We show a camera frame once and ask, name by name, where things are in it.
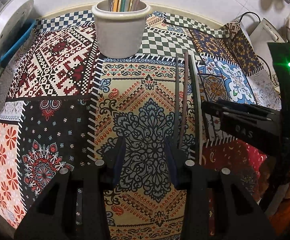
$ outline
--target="orange fabric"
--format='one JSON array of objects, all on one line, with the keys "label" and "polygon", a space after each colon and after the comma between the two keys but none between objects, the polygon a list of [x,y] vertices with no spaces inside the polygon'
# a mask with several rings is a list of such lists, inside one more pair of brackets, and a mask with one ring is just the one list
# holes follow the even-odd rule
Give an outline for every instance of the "orange fabric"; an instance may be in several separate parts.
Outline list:
[{"label": "orange fabric", "polygon": [[279,236],[290,223],[290,199],[281,202],[277,212],[269,220]]}]

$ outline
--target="white ceramic cup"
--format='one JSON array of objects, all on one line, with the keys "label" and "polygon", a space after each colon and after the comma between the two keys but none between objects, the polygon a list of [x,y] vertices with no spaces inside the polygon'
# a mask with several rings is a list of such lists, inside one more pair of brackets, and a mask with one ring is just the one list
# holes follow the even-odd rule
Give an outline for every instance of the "white ceramic cup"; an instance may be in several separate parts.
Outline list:
[{"label": "white ceramic cup", "polygon": [[100,52],[109,58],[127,58],[141,47],[148,14],[152,8],[144,2],[134,12],[109,12],[108,0],[92,7]]}]

